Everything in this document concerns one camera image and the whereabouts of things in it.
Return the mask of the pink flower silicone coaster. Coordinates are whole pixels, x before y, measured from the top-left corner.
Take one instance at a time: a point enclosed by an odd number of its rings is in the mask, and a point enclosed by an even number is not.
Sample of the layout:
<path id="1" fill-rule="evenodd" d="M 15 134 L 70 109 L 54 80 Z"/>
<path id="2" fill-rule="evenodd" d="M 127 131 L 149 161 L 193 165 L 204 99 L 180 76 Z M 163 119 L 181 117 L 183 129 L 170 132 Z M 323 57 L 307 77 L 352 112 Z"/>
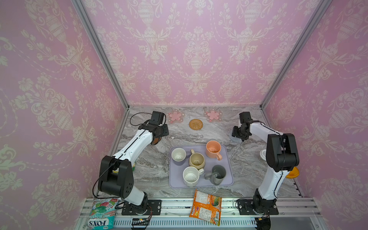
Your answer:
<path id="1" fill-rule="evenodd" d="M 170 122 L 170 124 L 174 124 L 174 123 L 182 123 L 185 117 L 185 114 L 178 111 L 178 110 L 173 110 L 172 112 L 168 113 L 168 120 Z"/>

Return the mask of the woven rattan round coaster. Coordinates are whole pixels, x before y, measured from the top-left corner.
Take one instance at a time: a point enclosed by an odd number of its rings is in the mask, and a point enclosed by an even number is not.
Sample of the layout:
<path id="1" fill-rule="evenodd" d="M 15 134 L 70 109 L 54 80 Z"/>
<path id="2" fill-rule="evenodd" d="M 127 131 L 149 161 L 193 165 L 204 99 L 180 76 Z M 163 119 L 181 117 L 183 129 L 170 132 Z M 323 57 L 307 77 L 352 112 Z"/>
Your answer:
<path id="1" fill-rule="evenodd" d="M 193 119 L 189 122 L 189 127 L 192 130 L 201 130 L 203 128 L 203 122 L 200 119 Z"/>

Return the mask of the blue knitted round coaster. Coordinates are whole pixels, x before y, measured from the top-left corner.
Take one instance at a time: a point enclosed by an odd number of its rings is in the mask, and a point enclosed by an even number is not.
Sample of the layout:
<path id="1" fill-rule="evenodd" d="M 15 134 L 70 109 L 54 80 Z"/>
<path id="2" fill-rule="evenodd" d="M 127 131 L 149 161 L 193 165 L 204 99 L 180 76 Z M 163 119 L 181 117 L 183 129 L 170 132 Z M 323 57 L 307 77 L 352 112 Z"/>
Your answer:
<path id="1" fill-rule="evenodd" d="M 241 139 L 239 139 L 237 137 L 230 136 L 230 139 L 231 139 L 232 142 L 236 142 L 236 143 L 241 142 Z"/>

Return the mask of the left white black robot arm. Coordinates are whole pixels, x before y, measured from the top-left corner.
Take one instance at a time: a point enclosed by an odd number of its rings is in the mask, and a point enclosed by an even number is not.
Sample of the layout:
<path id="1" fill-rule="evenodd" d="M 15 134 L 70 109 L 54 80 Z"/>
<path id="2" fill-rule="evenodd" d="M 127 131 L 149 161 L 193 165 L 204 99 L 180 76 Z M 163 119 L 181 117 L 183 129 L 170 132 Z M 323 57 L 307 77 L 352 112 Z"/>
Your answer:
<path id="1" fill-rule="evenodd" d="M 168 125 L 142 124 L 135 136 L 113 156 L 105 156 L 100 165 L 98 190 L 116 196 L 128 204 L 128 211 L 144 214 L 148 195 L 134 186 L 133 164 L 148 145 L 169 135 Z"/>

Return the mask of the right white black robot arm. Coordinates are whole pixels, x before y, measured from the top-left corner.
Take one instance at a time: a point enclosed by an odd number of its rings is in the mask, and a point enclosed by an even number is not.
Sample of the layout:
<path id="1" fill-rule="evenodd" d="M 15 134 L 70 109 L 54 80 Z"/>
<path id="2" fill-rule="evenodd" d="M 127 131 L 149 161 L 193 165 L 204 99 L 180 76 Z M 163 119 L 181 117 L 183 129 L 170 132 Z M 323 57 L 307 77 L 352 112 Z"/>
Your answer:
<path id="1" fill-rule="evenodd" d="M 276 131 L 262 122 L 246 122 L 232 129 L 232 136 L 243 141 L 252 135 L 266 142 L 265 158 L 268 168 L 253 197 L 255 213 L 265 214 L 276 205 L 278 191 L 284 179 L 299 165 L 300 158 L 295 136 L 291 133 Z"/>

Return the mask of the lavender mug white inside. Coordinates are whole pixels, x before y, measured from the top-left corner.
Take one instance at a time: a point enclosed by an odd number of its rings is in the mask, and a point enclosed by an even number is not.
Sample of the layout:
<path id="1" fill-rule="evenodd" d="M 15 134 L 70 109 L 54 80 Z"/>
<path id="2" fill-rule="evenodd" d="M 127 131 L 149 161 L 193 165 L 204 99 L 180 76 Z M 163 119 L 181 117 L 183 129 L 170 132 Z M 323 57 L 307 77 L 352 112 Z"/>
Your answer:
<path id="1" fill-rule="evenodd" d="M 171 159 L 173 164 L 176 166 L 181 166 L 189 161 L 190 154 L 182 148 L 175 148 L 171 153 Z"/>

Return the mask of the peach pink mug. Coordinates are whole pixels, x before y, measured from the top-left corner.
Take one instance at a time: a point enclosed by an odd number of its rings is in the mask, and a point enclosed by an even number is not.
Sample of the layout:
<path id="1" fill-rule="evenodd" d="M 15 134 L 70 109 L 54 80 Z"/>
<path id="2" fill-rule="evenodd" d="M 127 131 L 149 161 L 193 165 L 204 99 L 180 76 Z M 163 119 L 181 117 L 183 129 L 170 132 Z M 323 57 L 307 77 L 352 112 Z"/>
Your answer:
<path id="1" fill-rule="evenodd" d="M 206 144 L 206 155 L 209 158 L 217 159 L 218 161 L 222 160 L 222 156 L 220 154 L 221 145 L 219 142 L 211 140 Z"/>

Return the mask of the green Fox's candy bag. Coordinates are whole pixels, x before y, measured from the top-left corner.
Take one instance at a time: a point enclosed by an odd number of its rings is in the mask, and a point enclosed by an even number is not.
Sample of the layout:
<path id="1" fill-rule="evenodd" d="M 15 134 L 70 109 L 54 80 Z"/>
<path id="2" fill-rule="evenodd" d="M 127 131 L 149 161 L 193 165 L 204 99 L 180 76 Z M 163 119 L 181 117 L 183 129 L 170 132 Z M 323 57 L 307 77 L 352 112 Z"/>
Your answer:
<path id="1" fill-rule="evenodd" d="M 135 171 L 135 166 L 136 166 L 136 163 L 133 163 L 133 165 L 132 165 L 132 171 Z M 116 169 L 113 169 L 112 172 L 113 173 L 119 173 L 119 167 L 116 168 Z"/>

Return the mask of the lavender plastic tray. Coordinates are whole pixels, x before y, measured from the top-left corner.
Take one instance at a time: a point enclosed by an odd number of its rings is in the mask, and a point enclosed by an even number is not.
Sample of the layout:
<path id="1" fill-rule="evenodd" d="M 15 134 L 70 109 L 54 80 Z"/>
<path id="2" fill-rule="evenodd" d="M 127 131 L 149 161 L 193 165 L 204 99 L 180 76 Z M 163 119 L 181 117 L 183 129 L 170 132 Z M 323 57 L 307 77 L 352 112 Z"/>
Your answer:
<path id="1" fill-rule="evenodd" d="M 177 149 L 182 148 L 186 151 L 186 158 L 184 163 L 181 165 L 177 165 L 175 161 L 172 159 L 172 152 Z M 189 155 L 190 150 L 193 149 L 195 152 L 201 153 L 205 157 L 205 167 L 204 167 L 204 174 L 211 171 L 213 166 L 221 165 L 226 170 L 226 176 L 224 177 L 223 181 L 220 183 L 220 186 L 231 186 L 234 183 L 234 177 L 232 173 L 232 168 L 227 152 L 227 148 L 221 144 L 221 151 L 220 154 L 222 155 L 222 160 L 218 161 L 217 159 L 209 158 L 205 151 L 205 145 L 187 145 L 187 146 L 173 146 L 170 148 L 170 169 L 169 169 L 169 185 L 171 188 L 174 189 L 181 189 L 181 188 L 188 188 L 185 184 L 183 179 L 183 171 L 185 168 L 189 167 Z M 204 178 L 204 174 L 199 176 L 198 184 L 195 187 L 214 187 L 210 180 L 206 180 Z"/>

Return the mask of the grey green mug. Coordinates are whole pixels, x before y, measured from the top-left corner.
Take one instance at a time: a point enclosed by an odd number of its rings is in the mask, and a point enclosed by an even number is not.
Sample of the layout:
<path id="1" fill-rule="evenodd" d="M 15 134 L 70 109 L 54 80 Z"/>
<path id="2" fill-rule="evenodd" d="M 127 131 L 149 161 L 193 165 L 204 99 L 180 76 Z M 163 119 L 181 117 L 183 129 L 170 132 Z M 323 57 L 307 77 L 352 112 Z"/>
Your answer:
<path id="1" fill-rule="evenodd" d="M 211 172 L 204 175 L 204 178 L 205 180 L 210 180 L 213 185 L 218 186 L 226 177 L 226 173 L 226 169 L 223 166 L 215 165 L 212 167 Z"/>

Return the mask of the cream yellow mug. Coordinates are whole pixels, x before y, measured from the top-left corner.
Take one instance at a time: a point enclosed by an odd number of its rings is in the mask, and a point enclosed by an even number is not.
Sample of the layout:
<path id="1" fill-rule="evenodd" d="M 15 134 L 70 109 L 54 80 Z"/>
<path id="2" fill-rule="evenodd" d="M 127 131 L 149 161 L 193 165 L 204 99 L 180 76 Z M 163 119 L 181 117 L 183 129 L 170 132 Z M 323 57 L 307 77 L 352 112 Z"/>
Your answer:
<path id="1" fill-rule="evenodd" d="M 190 152 L 189 165 L 198 170 L 204 169 L 206 163 L 205 157 L 201 153 L 195 152 L 193 149 L 191 149 Z"/>

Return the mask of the bottle with orange lid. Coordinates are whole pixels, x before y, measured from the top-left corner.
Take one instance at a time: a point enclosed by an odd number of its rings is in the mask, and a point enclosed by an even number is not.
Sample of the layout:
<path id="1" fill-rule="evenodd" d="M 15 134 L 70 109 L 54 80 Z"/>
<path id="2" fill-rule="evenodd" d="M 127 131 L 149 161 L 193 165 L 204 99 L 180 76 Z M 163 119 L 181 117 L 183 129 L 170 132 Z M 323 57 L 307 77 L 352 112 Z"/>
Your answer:
<path id="1" fill-rule="evenodd" d="M 297 167 L 294 167 L 286 176 L 288 179 L 294 179 L 297 178 L 300 175 L 300 172 Z"/>

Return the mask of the orange snack packet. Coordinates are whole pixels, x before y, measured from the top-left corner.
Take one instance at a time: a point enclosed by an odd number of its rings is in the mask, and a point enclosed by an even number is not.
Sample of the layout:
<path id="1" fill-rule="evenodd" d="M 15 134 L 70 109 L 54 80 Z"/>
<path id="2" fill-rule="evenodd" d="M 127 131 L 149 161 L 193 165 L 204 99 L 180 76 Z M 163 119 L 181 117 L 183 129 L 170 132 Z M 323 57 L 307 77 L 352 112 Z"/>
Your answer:
<path id="1" fill-rule="evenodd" d="M 201 219 L 220 226 L 222 198 L 196 190 L 190 218 Z"/>

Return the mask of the mint Fox's candy bag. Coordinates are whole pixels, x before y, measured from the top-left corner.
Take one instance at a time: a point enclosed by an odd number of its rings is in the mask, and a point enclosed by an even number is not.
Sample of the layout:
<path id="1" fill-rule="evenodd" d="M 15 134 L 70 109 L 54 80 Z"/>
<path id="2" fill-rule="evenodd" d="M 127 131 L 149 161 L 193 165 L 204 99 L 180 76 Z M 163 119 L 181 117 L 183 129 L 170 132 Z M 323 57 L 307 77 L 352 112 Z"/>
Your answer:
<path id="1" fill-rule="evenodd" d="M 95 199 L 87 221 L 91 230 L 110 230 L 114 227 L 118 198 Z"/>

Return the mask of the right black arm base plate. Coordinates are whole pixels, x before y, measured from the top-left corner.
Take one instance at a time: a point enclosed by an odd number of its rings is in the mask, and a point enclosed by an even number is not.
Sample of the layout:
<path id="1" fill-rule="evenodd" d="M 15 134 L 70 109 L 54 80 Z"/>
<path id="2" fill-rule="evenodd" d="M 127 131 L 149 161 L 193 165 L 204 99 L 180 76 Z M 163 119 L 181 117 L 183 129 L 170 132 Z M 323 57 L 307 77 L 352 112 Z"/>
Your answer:
<path id="1" fill-rule="evenodd" d="M 276 201 L 276 199 L 253 201 L 240 198 L 236 201 L 236 207 L 240 215 L 278 215 Z"/>

